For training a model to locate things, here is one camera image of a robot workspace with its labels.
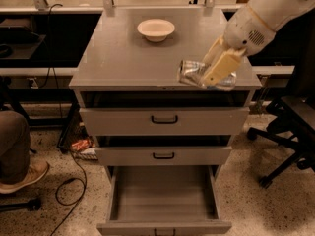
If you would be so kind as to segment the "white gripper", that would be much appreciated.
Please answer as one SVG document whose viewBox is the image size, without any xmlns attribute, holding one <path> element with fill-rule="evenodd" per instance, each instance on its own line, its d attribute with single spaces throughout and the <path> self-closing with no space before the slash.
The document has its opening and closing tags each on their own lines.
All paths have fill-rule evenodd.
<svg viewBox="0 0 315 236">
<path fill-rule="evenodd" d="M 275 35 L 276 32 L 250 7 L 240 8 L 227 22 L 223 36 L 213 43 L 204 56 L 203 63 L 208 68 L 201 81 L 214 85 L 227 77 L 239 68 L 244 54 L 251 56 L 259 53 Z"/>
</svg>

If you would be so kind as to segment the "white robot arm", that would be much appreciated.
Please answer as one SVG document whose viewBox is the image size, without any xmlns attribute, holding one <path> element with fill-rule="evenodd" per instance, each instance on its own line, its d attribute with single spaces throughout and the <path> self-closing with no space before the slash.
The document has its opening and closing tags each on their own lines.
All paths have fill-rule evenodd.
<svg viewBox="0 0 315 236">
<path fill-rule="evenodd" d="M 203 59 L 200 83 L 214 86 L 235 72 L 244 56 L 259 53 L 289 21 L 309 12 L 315 0 L 249 0 L 227 22 Z"/>
</svg>

